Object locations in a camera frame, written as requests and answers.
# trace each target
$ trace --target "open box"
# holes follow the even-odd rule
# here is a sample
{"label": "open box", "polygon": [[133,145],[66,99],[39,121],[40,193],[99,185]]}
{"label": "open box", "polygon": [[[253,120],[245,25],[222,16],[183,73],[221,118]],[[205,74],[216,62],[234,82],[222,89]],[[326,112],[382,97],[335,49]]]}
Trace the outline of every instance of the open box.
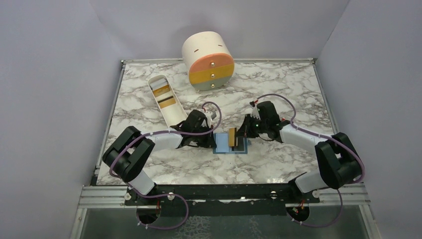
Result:
{"label": "open box", "polygon": [[168,127],[186,120],[188,115],[180,104],[166,76],[158,75],[149,79],[148,87]]}

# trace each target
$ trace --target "orange stripe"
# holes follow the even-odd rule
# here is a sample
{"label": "orange stripe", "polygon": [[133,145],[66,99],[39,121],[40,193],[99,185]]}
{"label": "orange stripe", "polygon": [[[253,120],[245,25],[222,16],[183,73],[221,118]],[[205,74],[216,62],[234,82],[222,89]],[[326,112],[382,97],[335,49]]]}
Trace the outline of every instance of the orange stripe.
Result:
{"label": "orange stripe", "polygon": [[221,67],[225,65],[234,64],[233,58],[226,53],[216,53],[211,55],[206,55],[198,60],[196,60],[191,68],[189,69],[189,73],[197,72],[197,71],[204,71],[216,67]]}

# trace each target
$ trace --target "metal frame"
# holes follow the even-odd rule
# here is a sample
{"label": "metal frame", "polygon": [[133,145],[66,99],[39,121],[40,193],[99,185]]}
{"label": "metal frame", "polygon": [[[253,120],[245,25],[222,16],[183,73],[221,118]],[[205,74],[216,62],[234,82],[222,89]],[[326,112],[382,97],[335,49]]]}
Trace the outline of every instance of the metal frame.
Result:
{"label": "metal frame", "polygon": [[322,87],[321,80],[319,79],[319,75],[318,75],[318,71],[317,71],[317,66],[315,64],[316,59],[313,59],[311,62],[312,62],[312,65],[314,67],[316,80],[318,81],[319,88],[321,89],[322,98],[324,99],[325,107],[327,108],[328,117],[330,118],[332,129],[334,130],[334,133],[338,133],[339,130],[338,130],[338,127],[337,127],[337,121],[335,120],[334,114],[332,113],[332,110],[331,110],[331,108],[329,106],[329,103],[328,103],[328,100],[327,100],[327,96],[325,95],[324,88]]}
{"label": "metal frame", "polygon": [[359,205],[362,220],[366,227],[366,232],[371,239],[381,239],[380,231],[377,223],[372,215],[370,205]]}
{"label": "metal frame", "polygon": [[[155,209],[153,206],[126,206],[124,196],[127,186],[85,186],[82,188],[81,198],[78,204],[79,209],[90,208],[139,208]],[[369,205],[370,199],[363,183],[345,185],[340,188],[344,205]],[[319,203],[305,203],[308,206],[334,206],[340,204],[338,193],[334,189],[319,190]],[[297,204],[286,204],[287,207]]]}
{"label": "metal frame", "polygon": [[[243,58],[234,59],[235,62],[312,62],[313,58],[300,58],[300,59],[289,59],[289,58],[275,58],[275,59],[263,59],[263,58]],[[123,60],[123,64],[133,63],[180,63],[183,62],[182,58],[171,58],[171,59],[144,59],[144,60]]]}
{"label": "metal frame", "polygon": [[123,80],[124,69],[126,68],[126,64],[124,64],[123,61],[121,61],[121,63],[122,63],[122,66],[121,66],[121,70],[120,70],[120,77],[119,77],[119,80],[117,82],[117,89],[116,89],[116,92],[114,94],[114,99],[113,99],[113,104],[111,106],[111,111],[110,111],[110,114],[108,115],[107,126],[105,128],[106,132],[105,132],[104,137],[103,137],[103,142],[101,143],[100,153],[98,154],[96,169],[100,168],[100,165],[101,165],[101,156],[103,154],[104,147],[106,146],[108,132],[110,131],[111,118],[113,118],[114,109],[115,109],[116,103],[117,103],[118,93],[120,91],[121,81]]}
{"label": "metal frame", "polygon": [[[117,102],[118,93],[120,90],[121,82],[124,75],[124,70],[126,67],[126,64],[129,63],[180,63],[182,62],[182,59],[154,59],[154,60],[122,60],[122,69],[120,72],[120,77],[118,80],[118,86],[117,90],[114,95],[114,100],[112,104],[112,108],[110,110],[110,114],[108,117],[108,124],[105,129],[105,135],[103,138],[103,142],[101,145],[101,151],[98,156],[98,161],[96,164],[95,169],[95,176],[98,176],[99,167],[101,165],[101,157],[102,153],[104,151],[104,147],[106,145],[107,135],[111,124],[111,118],[114,113],[115,104]],[[328,115],[332,124],[332,128],[334,130],[334,133],[338,132],[337,123],[335,121],[334,115],[329,107],[329,103],[327,101],[325,92],[323,90],[321,81],[319,79],[317,68],[315,65],[315,59],[308,58],[308,59],[236,59],[237,62],[311,62],[315,75],[319,84],[319,87],[322,92],[322,97],[324,99],[325,106],[328,111]],[[155,209],[155,206],[126,206],[124,204],[125,199],[124,196],[127,192],[127,186],[84,186],[82,188],[75,222],[72,228],[71,237],[79,239],[82,231],[83,226],[85,222],[85,218],[87,216],[88,209],[94,209],[94,208],[133,208],[133,209]],[[374,239],[380,239],[380,234],[376,225],[376,222],[372,216],[371,210],[370,210],[370,199],[367,194],[366,188],[363,183],[360,184],[354,184],[354,185],[346,185],[340,188],[341,195],[343,197],[343,204],[344,205],[358,205],[362,219],[364,222],[364,225],[366,227],[367,233],[370,238]],[[319,199],[320,203],[305,203],[306,206],[312,206],[312,207],[321,207],[321,206],[334,206],[339,205],[340,200],[338,197],[338,193],[336,190],[333,189],[324,189],[319,190]],[[296,206],[295,204],[286,204],[286,207]]]}

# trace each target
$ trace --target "glass panel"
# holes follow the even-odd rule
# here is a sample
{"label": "glass panel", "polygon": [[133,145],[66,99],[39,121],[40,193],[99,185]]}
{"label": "glass panel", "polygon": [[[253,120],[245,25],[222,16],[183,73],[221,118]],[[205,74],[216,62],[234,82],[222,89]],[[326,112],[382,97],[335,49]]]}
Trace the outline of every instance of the glass panel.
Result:
{"label": "glass panel", "polygon": [[[337,215],[338,209],[338,206],[312,207],[307,223],[327,223]],[[175,225],[181,219],[161,217],[154,225]],[[135,209],[89,209],[82,238],[365,239],[369,237],[359,206],[345,206],[340,220],[328,228],[306,228],[291,222],[289,217],[259,215],[189,217],[183,226],[170,231],[146,230],[143,226],[137,226]]]}

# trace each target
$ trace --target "yellow block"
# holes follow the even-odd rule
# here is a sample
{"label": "yellow block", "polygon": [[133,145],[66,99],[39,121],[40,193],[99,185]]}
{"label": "yellow block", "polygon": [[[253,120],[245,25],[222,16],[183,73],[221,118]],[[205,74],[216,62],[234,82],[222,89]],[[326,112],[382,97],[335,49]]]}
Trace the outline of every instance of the yellow block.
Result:
{"label": "yellow block", "polygon": [[165,108],[165,107],[171,106],[172,104],[175,104],[175,103],[176,103],[176,100],[174,99],[174,97],[172,97],[168,100],[159,102],[158,105],[160,106],[160,108]]}
{"label": "yellow block", "polygon": [[235,134],[236,134],[236,128],[229,128],[228,129],[228,146],[229,147],[237,146]]}
{"label": "yellow block", "polygon": [[191,84],[198,84],[207,81],[216,80],[227,76],[232,76],[234,72],[234,64],[220,66],[205,71],[197,71],[189,73],[189,81]]}
{"label": "yellow block", "polygon": [[167,93],[170,91],[170,87],[169,85],[165,85],[161,88],[158,88],[157,90],[153,91],[152,93],[154,94],[155,97],[158,97],[164,93]]}

